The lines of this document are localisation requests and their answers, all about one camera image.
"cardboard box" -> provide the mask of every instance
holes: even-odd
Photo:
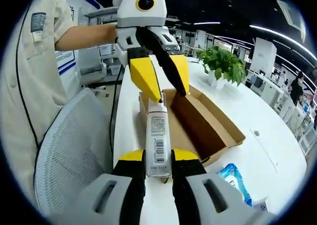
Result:
[[[204,166],[217,161],[230,147],[240,145],[245,136],[206,95],[190,86],[181,97],[175,89],[163,90],[169,122],[171,148],[196,154]],[[140,93],[140,114],[146,125],[149,98]]]

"person's arm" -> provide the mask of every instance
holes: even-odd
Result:
[[[116,26],[113,24],[73,26],[55,43],[57,51],[88,48],[98,44],[114,43]]]
[[[115,25],[74,26],[66,0],[56,0],[54,16],[55,50],[69,51],[102,43],[114,43]]]

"white table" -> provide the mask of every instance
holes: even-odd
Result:
[[[161,89],[173,88],[153,59]],[[230,148],[216,163],[225,167],[234,163],[242,174],[253,201],[267,197],[269,211],[278,214],[292,198],[304,178],[304,155],[283,120],[260,97],[244,85],[226,84],[211,90],[204,68],[189,63],[190,84],[205,93],[246,136],[242,145]],[[145,148],[145,128],[139,118],[139,89],[126,70],[119,96],[113,165],[129,151]],[[142,225],[178,224],[172,196],[172,183],[147,178],[146,196],[141,212]]]

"name badge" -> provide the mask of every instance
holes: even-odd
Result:
[[[42,40],[43,27],[46,19],[46,13],[33,13],[31,18],[31,33],[34,42]]]

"mesh chair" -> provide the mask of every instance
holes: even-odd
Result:
[[[111,173],[109,120],[88,88],[65,105],[54,120],[35,168],[35,194],[45,218],[61,213],[102,173]]]

